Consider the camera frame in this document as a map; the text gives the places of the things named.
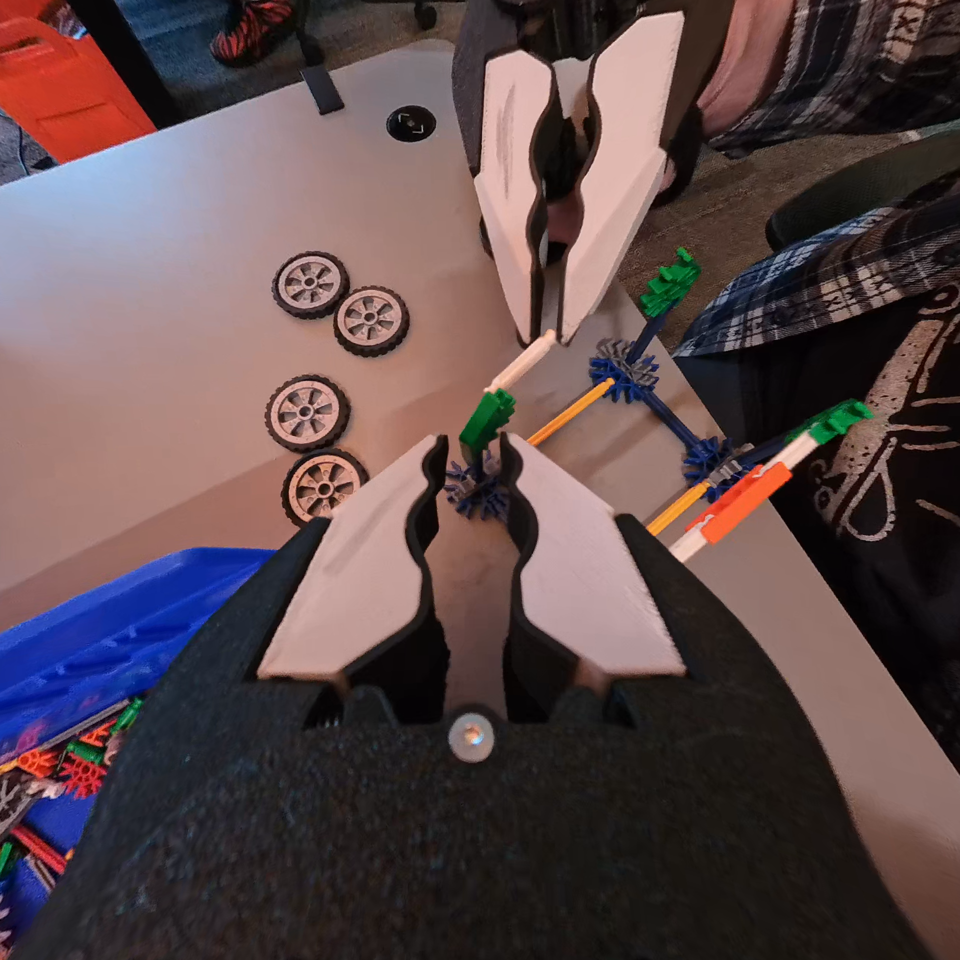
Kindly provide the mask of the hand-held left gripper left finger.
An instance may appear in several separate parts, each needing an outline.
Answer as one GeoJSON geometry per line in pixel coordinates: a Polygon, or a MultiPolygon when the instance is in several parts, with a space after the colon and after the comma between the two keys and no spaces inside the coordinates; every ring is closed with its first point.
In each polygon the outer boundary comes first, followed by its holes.
{"type": "Polygon", "coordinates": [[[336,507],[257,678],[346,684],[428,612],[449,439],[427,436],[336,507]]]}

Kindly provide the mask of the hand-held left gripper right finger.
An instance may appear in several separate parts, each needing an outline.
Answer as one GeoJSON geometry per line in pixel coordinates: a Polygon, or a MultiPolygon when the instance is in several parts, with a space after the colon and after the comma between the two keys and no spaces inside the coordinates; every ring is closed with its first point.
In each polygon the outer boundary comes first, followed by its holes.
{"type": "Polygon", "coordinates": [[[522,437],[503,436],[519,623],[609,679],[687,668],[600,496],[522,437]]]}

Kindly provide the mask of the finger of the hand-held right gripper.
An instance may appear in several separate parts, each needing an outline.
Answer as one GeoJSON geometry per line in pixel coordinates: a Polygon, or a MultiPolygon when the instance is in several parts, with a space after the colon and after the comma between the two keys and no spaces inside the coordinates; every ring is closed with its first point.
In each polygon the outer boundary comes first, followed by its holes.
{"type": "Polygon", "coordinates": [[[594,140],[575,195],[579,233],[564,259],[560,324],[600,305],[662,184],[661,144],[685,15],[637,18],[594,55],[586,85],[594,140]]]}
{"type": "Polygon", "coordinates": [[[474,187],[517,336],[541,336],[546,169],[564,116],[554,69],[513,50],[486,62],[481,155],[474,187]]]}

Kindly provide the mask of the green toy connector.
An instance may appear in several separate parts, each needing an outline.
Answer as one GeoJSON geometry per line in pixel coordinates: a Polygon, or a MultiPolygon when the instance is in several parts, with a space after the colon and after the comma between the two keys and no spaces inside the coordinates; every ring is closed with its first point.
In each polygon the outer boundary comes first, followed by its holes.
{"type": "Polygon", "coordinates": [[[649,320],[664,316],[690,293],[701,273],[702,268],[693,255],[684,246],[677,247],[675,261],[658,268],[639,298],[643,315],[649,320]]]}
{"type": "Polygon", "coordinates": [[[854,426],[870,421],[874,411],[864,402],[848,399],[811,417],[802,431],[821,447],[837,437],[845,436],[854,426]]]}
{"type": "Polygon", "coordinates": [[[459,435],[462,456],[468,465],[477,462],[501,427],[514,414],[516,400],[502,388],[485,390],[475,410],[459,435]]]}

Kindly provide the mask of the orange toy connector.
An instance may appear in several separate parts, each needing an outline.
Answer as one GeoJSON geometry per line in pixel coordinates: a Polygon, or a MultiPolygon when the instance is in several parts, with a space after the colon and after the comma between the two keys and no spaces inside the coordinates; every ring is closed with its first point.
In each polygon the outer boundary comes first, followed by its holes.
{"type": "Polygon", "coordinates": [[[783,461],[755,467],[701,515],[698,530],[704,540],[711,545],[719,543],[791,477],[783,461]]]}

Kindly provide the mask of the white toy rod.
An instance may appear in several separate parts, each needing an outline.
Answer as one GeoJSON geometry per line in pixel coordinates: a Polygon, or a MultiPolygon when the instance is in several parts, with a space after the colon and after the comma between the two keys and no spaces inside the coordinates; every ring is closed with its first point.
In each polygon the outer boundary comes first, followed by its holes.
{"type": "Polygon", "coordinates": [[[498,391],[509,393],[511,388],[531,372],[547,354],[557,345],[555,330],[547,330],[536,338],[508,366],[503,368],[485,388],[485,392],[495,394],[498,391]]]}

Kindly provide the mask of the blue yellow toy rod frame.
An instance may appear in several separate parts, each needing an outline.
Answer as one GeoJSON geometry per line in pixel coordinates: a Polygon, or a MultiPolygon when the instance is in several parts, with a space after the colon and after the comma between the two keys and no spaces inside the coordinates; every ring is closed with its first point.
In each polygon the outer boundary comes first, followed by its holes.
{"type": "MultiPolygon", "coordinates": [[[[648,352],[648,348],[654,336],[661,331],[669,312],[653,319],[646,318],[641,312],[646,325],[633,341],[610,338],[599,341],[595,354],[589,360],[590,388],[537,430],[527,442],[537,447],[603,399],[642,404],[680,441],[684,453],[681,466],[687,484],[685,492],[648,524],[649,532],[652,535],[664,532],[695,503],[700,500],[706,502],[704,511],[670,547],[670,552],[677,560],[687,562],[705,547],[713,546],[702,537],[698,521],[705,512],[712,510],[714,503],[729,489],[757,466],[771,465],[777,461],[785,462],[793,476],[798,464],[820,446],[810,438],[810,434],[803,431],[808,420],[759,446],[749,443],[735,446],[726,438],[701,438],[696,435],[656,391],[659,363],[648,352]]],[[[463,454],[463,464],[451,462],[444,490],[458,514],[467,518],[477,515],[483,520],[495,518],[506,521],[508,494],[500,478],[500,466],[489,452],[489,446],[473,464],[467,464],[463,454]]]]}

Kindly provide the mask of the blue bin with white label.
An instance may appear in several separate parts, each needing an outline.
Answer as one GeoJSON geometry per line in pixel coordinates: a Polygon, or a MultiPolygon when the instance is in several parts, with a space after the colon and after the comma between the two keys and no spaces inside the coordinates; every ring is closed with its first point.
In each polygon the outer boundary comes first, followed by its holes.
{"type": "Polygon", "coordinates": [[[155,559],[1,635],[2,762],[144,697],[273,556],[194,548],[155,559]]]}

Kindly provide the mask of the pile of colourful toy pieces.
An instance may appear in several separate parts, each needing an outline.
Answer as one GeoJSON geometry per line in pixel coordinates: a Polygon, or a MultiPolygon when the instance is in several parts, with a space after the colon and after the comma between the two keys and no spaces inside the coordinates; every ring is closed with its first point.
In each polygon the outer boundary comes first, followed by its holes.
{"type": "Polygon", "coordinates": [[[2,894],[18,885],[52,892],[146,699],[121,700],[2,765],[2,894]]]}

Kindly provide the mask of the person's right forearm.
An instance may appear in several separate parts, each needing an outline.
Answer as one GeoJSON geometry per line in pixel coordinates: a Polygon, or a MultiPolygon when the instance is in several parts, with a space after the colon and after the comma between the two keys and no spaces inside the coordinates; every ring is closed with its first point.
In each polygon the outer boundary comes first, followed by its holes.
{"type": "Polygon", "coordinates": [[[731,159],[781,142],[876,136],[959,117],[957,1],[796,1],[775,89],[705,140],[731,159]]]}

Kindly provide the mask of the person's right hand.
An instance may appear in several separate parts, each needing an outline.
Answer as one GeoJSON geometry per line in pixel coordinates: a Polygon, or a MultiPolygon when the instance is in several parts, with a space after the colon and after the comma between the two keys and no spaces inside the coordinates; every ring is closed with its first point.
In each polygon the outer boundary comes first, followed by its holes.
{"type": "Polygon", "coordinates": [[[794,1],[735,1],[719,64],[698,106],[707,141],[726,135],[758,108],[783,75],[794,1]]]}

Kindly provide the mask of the black desk grommet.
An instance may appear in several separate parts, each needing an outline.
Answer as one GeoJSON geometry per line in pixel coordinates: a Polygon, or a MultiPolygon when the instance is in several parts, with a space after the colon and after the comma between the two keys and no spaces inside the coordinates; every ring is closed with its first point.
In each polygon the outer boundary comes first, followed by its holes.
{"type": "Polygon", "coordinates": [[[402,105],[392,111],[386,120],[389,136],[400,143],[420,143],[433,136],[437,119],[433,112],[420,104],[402,105]]]}

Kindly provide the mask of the person's plaid shirt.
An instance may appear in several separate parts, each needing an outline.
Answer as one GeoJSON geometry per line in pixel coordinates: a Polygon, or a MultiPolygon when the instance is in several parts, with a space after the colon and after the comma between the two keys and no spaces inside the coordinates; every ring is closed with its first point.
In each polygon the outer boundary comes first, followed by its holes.
{"type": "Polygon", "coordinates": [[[676,360],[772,344],[930,294],[959,275],[959,173],[743,270],[682,335],[676,360]]]}

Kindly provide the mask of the person's dark printed shirt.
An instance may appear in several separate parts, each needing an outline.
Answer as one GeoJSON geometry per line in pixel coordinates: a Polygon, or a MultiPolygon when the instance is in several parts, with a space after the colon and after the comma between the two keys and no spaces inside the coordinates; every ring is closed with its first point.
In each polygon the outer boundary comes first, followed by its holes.
{"type": "Polygon", "coordinates": [[[806,458],[779,516],[959,764],[957,283],[748,349],[676,357],[728,438],[758,446],[840,402],[873,414],[806,458]]]}

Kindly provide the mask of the orange bag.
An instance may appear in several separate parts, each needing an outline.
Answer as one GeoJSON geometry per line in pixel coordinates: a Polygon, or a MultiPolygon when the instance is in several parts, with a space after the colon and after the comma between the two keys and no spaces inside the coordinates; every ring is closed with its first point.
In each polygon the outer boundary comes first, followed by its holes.
{"type": "Polygon", "coordinates": [[[1,107],[56,163],[142,138],[156,124],[94,39],[73,39],[2,2],[1,107]]]}

